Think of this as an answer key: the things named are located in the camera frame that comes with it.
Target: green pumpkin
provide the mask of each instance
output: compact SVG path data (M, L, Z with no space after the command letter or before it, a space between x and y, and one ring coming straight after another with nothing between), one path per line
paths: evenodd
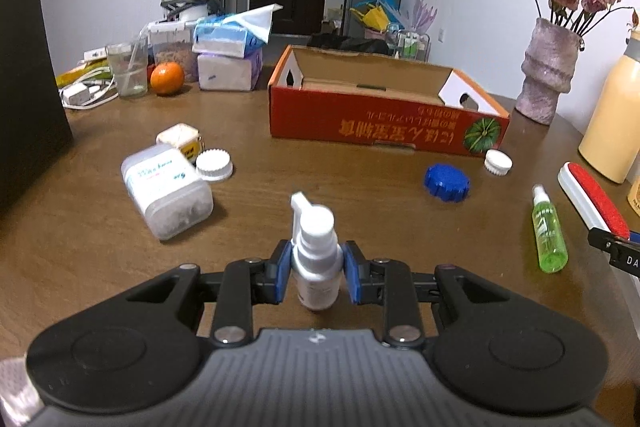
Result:
M484 154L498 141L501 131L494 118L480 118L466 130L463 145L472 154Z

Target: green liquid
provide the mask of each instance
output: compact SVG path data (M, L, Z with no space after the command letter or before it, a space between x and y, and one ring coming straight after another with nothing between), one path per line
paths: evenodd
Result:
M545 273L560 271L569 260L569 255L556 208L548 201L541 201L533 208L532 218L540 269Z

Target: brown tabletop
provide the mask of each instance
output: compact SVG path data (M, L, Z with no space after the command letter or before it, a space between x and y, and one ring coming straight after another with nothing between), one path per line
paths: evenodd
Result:
M422 272L457 264L593 328L610 358L596 410L614 425L634 425L640 341L605 255L588 246L587 229L556 181L566 161L581 162L580 134L562 118L547 128L514 113L502 144L514 167L504 178L486 172L480 158L273 139L265 91L192 87L173 98L116 100L69 120L73 149L0 218L0 358L25 352L51 323L180 263L220 271L229 261L270 256L290 237L289 197L302 190L334 211L338 238L355 240L370 259L392 257ZM209 219L160 243L129 200L120 164L178 122L200 129L208 147L228 150L236 171L212 185ZM467 200L443 203L423 189L435 162L468 174ZM626 203L628 184L597 179L631 229L640 229ZM538 269L531 224L537 183L558 208L569 250L568 265L555 275ZM427 305L422 314L434 332ZM341 295L331 310L312 314L289 291L279 307L255 307L254 320L255 331L378 328L382 313L352 307Z

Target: blue lid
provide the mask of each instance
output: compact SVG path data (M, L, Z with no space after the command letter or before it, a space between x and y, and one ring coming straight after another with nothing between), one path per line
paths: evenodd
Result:
M424 188L442 201L464 200L469 193L469 178L460 169L436 163L424 175Z

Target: red cardboard box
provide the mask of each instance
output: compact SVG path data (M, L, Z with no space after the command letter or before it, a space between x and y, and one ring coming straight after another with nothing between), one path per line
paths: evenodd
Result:
M498 147L510 121L462 71L299 46L287 48L273 72L269 118L278 138L464 155Z

